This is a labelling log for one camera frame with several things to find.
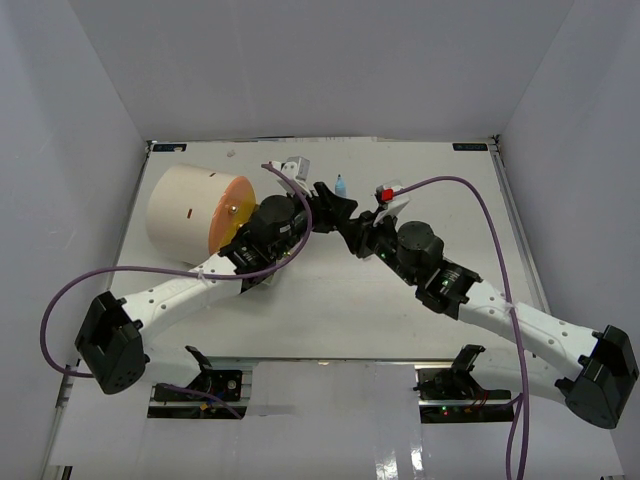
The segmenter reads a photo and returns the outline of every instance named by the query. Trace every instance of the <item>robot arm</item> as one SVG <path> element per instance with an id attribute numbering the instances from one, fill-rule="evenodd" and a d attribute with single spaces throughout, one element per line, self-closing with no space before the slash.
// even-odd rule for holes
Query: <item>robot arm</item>
<path id="1" fill-rule="evenodd" d="M 377 191 L 378 208 L 351 218 L 353 200 L 338 197 L 324 183 L 311 192 L 304 180 L 308 163 L 297 159 L 279 164 L 301 184 L 313 216 L 313 231 L 338 231 L 350 252 L 359 258 L 377 256 L 405 283 L 416 287 L 416 298 L 443 313 L 514 341 L 509 309 L 515 308 L 530 373 L 531 392 L 564 401 L 578 416 L 604 428 L 614 428 L 638 377 L 627 335 L 609 326 L 604 333 L 568 324 L 524 304 L 508 305 L 501 293 L 480 276 L 443 255 L 444 243 L 423 222 L 396 229 L 397 214 L 407 196 L 393 198 L 384 185 Z M 241 274 L 273 266 L 302 238 L 307 215 L 292 196 L 266 198 L 250 220 L 219 253 L 194 272 Z M 196 385 L 210 368 L 204 355 L 157 345 L 154 338 L 166 328 L 210 305 L 237 295 L 265 278 L 236 281 L 170 280 L 120 301 L 107 292 L 92 303 L 76 347 L 105 393 L 117 393 L 141 378 L 178 386 Z M 464 388 L 519 391 L 520 371 L 513 351 L 484 352 L 466 346 L 448 379 Z M 421 394 L 444 388 L 442 381 L 420 382 Z"/>

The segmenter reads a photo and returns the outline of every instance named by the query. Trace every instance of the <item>small bottle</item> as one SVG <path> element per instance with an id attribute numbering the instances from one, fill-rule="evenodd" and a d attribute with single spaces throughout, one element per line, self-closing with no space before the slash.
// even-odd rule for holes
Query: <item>small bottle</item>
<path id="1" fill-rule="evenodd" d="M 342 175 L 338 175 L 334 192 L 339 197 L 347 198 L 347 185 L 344 183 L 344 180 L 342 179 Z"/>

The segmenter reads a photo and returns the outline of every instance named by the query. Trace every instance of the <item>white wall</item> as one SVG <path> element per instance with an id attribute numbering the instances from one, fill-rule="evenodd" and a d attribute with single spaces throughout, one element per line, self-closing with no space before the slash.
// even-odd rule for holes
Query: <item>white wall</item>
<path id="1" fill-rule="evenodd" d="M 39 320 L 64 283 L 113 262 L 144 144 L 66 0 L 0 2 L 0 62 L 0 476 L 33 479 L 61 380 Z M 55 315 L 61 362 L 103 283 Z"/>
<path id="2" fill-rule="evenodd" d="M 507 173 L 557 316 L 640 357 L 640 4 L 578 1 L 504 132 Z M 613 432 L 640 479 L 640 387 Z"/>
<path id="3" fill-rule="evenodd" d="M 572 0 L 71 0 L 145 139 L 487 137 Z"/>

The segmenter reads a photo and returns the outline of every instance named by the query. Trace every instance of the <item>red object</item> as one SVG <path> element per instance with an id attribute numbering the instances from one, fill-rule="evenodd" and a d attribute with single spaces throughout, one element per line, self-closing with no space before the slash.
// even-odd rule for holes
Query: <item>red object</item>
<path id="1" fill-rule="evenodd" d="M 380 195 L 380 200 L 382 200 L 383 202 L 390 202 L 391 200 L 393 200 L 393 190 L 391 190 L 390 188 L 383 190 L 382 194 Z"/>

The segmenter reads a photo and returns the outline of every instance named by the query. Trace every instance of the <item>white cylinder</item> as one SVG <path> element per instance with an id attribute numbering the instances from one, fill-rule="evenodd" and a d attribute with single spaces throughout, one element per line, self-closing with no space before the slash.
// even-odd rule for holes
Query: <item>white cylinder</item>
<path id="1" fill-rule="evenodd" d="M 176 165 L 151 193 L 147 234 L 168 257 L 197 265 L 231 241 L 255 205 L 245 177 Z"/>

